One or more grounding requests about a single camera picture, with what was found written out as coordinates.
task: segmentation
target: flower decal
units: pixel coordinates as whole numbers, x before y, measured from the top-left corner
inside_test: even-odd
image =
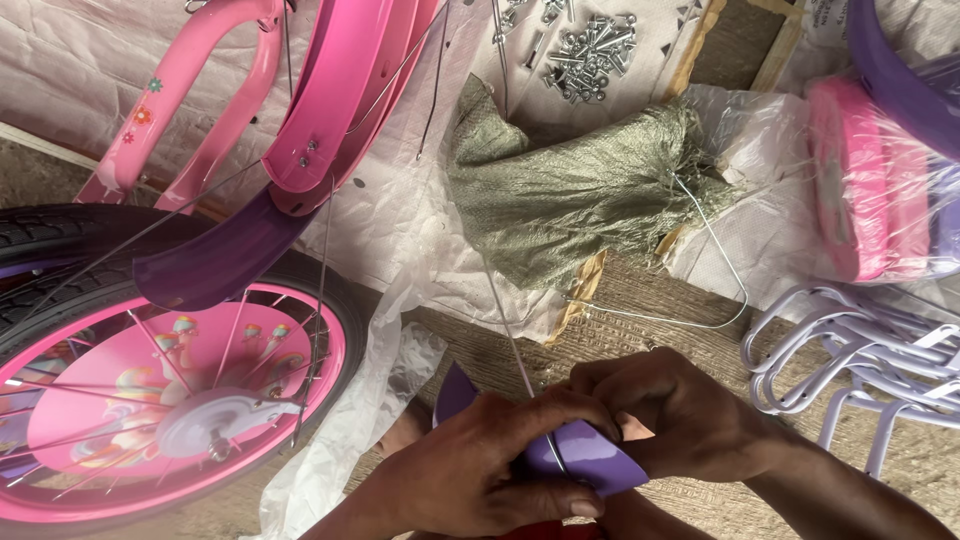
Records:
[[[154,121],[154,114],[146,107],[139,105],[133,111],[133,123],[138,126],[146,126]]]

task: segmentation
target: pink rim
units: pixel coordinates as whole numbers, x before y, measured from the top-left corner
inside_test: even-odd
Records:
[[[285,295],[308,306],[315,306],[317,302],[316,298],[310,294],[282,285],[258,282],[251,285],[249,290]],[[0,366],[0,380],[9,380],[14,377],[23,366],[67,336],[113,315],[147,304],[148,302],[142,297],[128,300],[58,329]],[[328,328],[329,357],[323,363],[321,378],[314,380],[310,388],[304,419],[312,414],[329,394],[343,369],[346,356],[346,335],[339,319],[326,305],[321,309],[321,316]],[[121,516],[170,503],[205,489],[252,464],[289,437],[294,431],[296,422],[296,415],[283,415],[277,420],[276,429],[267,430],[263,435],[243,443],[242,453],[232,454],[224,463],[211,463],[212,466],[206,467],[199,473],[180,469],[166,478],[159,477],[166,482],[166,485],[157,486],[160,482],[155,480],[158,478],[145,479],[136,484],[117,487],[115,493],[109,497],[104,496],[102,489],[78,489],[71,492],[69,497],[64,497],[57,502],[51,501],[51,495],[56,494],[57,489],[31,485],[4,488],[0,485],[0,519],[37,524],[82,522]]]

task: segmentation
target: wooden floor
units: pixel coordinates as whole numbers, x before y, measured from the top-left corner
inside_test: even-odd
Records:
[[[782,21],[782,16],[756,8],[747,0],[728,0],[720,21],[707,37],[691,82],[749,87]],[[4,206],[69,201],[85,176],[86,172],[77,167],[53,163],[42,155],[0,143],[0,203]],[[38,184],[39,180],[32,179],[59,181]],[[608,261],[595,296],[599,305],[697,321],[723,321],[738,308],[733,301],[674,280],[665,272],[637,270],[616,256]],[[368,314],[372,312],[378,294],[359,286],[356,294],[361,307]],[[430,309],[420,308],[407,315],[405,322],[419,321],[449,343],[437,376],[421,392],[426,401],[432,403],[453,361],[459,362],[481,388],[523,399],[522,382],[505,338]],[[685,353],[732,391],[746,397],[748,377],[738,358],[738,344],[752,315],[748,313],[723,329],[707,331],[594,313],[589,319],[573,321],[564,340],[551,349],[532,342],[521,342],[519,346],[531,377],[557,381],[565,378],[577,362],[623,356],[653,345],[665,345]],[[783,333],[787,328],[783,323],[774,326],[771,334]],[[822,352],[816,348],[802,350],[790,369],[782,374],[783,384],[795,383],[822,359]],[[783,420],[802,434],[815,437],[825,404],[826,398],[821,398],[810,410]],[[874,414],[846,412],[837,427],[833,450],[842,459],[862,466],[875,422]],[[960,501],[958,449],[960,434],[956,431],[899,422],[883,471],[885,481],[929,508],[954,531],[960,531],[960,506],[956,504]],[[89,538],[232,540],[238,535],[257,533],[260,493],[293,454],[278,456],[264,468],[204,500]],[[375,455],[365,455],[354,471],[350,488],[376,463]],[[641,492],[718,538],[795,537],[776,514],[739,484],[668,479],[652,482]]]

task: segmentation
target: black tire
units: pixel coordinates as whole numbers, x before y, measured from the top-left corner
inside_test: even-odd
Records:
[[[47,294],[52,287],[57,286],[65,278],[78,271],[82,265],[82,263],[79,263],[76,266],[51,272],[49,275],[43,275],[0,295],[0,335],[3,335],[3,332],[9,330],[16,321],[24,316],[34,302]],[[257,281],[296,288],[315,296],[318,290],[317,281],[320,272],[321,264],[319,261],[291,251],[284,254]],[[10,361],[29,344],[36,342],[44,335],[48,335],[51,331],[55,331],[92,312],[138,296],[139,293],[132,280],[131,258],[124,256],[109,259],[62,289],[46,306],[39,309],[24,324],[19,325],[14,334],[0,338],[0,365]],[[366,332],[364,323],[350,298],[348,285],[343,278],[329,268],[326,269],[324,283],[324,304],[333,311],[344,327],[347,353],[344,367],[339,378],[334,382],[330,393],[317,410],[304,419],[304,431],[318,425],[323,420],[333,403],[353,378],[365,350]],[[281,442],[278,447],[288,448],[289,444],[290,439],[288,438]],[[20,538],[68,538],[121,527],[209,495],[263,465],[273,457],[273,452],[267,452],[229,478],[199,490],[189,497],[147,510],[114,518],[63,525],[38,525],[0,520],[0,530],[3,530],[2,536],[5,539],[16,540]]]
[[[0,210],[0,268],[46,260],[94,258],[169,212],[122,205],[45,205]],[[171,246],[206,232],[212,221],[177,215],[132,247]]]

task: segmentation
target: person's hand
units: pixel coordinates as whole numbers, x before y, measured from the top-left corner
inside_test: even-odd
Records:
[[[652,479],[749,479],[773,467],[795,437],[665,347],[577,364],[570,386],[603,403],[625,432],[627,415],[653,431],[620,445]]]
[[[345,501],[346,510],[377,508],[381,534],[425,530],[456,537],[498,535],[571,516],[599,517],[603,501],[566,479],[521,482],[510,462],[527,445],[584,419],[611,440],[619,433],[599,402],[564,389],[515,405],[493,394],[385,459]]]

